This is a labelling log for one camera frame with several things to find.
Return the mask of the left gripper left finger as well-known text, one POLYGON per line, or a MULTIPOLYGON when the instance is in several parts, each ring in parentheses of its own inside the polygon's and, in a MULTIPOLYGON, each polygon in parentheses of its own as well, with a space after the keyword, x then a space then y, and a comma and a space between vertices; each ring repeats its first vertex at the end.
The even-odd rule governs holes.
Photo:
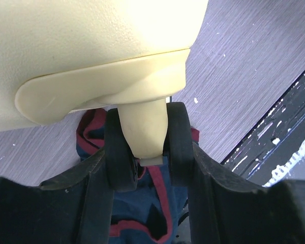
POLYGON ((37 187, 0 177, 0 243, 107 243, 113 194, 102 149, 37 187))

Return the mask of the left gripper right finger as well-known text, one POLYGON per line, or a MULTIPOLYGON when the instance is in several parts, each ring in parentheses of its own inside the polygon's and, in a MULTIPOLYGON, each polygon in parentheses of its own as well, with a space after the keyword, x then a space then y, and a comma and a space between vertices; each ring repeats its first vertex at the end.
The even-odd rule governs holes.
POLYGON ((193 150, 192 243, 305 243, 305 180, 265 188, 231 172, 198 145, 193 150))

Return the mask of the yellow suitcase black lining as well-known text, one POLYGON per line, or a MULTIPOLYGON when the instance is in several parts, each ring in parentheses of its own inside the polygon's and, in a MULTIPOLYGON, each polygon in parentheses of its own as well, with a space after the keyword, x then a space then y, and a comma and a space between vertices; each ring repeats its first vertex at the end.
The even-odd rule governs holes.
POLYGON ((114 190, 137 186, 136 159, 162 162, 207 1, 0 1, 0 132, 116 105, 107 117, 114 190))

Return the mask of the navy garment red trim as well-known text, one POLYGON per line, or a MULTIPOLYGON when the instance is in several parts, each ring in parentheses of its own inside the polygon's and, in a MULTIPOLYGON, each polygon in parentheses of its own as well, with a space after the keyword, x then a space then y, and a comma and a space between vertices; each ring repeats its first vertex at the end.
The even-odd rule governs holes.
POLYGON ((171 243, 188 192, 172 186, 169 164, 192 149, 199 131, 190 127, 185 108, 169 111, 165 124, 156 116, 144 120, 138 112, 121 110, 119 114, 119 124, 135 157, 161 155, 164 139, 175 140, 180 148, 163 157, 159 166, 139 166, 136 190, 114 194, 109 242, 171 243))

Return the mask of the aluminium rail frame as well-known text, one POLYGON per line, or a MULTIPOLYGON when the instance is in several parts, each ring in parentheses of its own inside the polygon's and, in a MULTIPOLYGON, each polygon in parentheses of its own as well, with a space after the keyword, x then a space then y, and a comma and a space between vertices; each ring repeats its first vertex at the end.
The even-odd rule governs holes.
POLYGON ((277 182, 283 180, 287 175, 291 176, 291 171, 302 159, 305 158, 305 140, 302 142, 298 151, 292 154, 291 158, 284 165, 277 165, 271 172, 272 177, 263 185, 263 187, 271 187, 277 182))

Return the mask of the black mounting base plate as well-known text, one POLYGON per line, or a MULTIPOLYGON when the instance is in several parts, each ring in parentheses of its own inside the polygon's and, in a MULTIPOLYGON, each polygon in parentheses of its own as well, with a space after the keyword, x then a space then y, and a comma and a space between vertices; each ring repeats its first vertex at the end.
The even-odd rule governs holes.
MULTIPOLYGON (((305 70, 221 162, 263 186, 277 165, 284 165, 305 140, 305 70)), ((305 180, 305 158, 284 179, 305 180)))

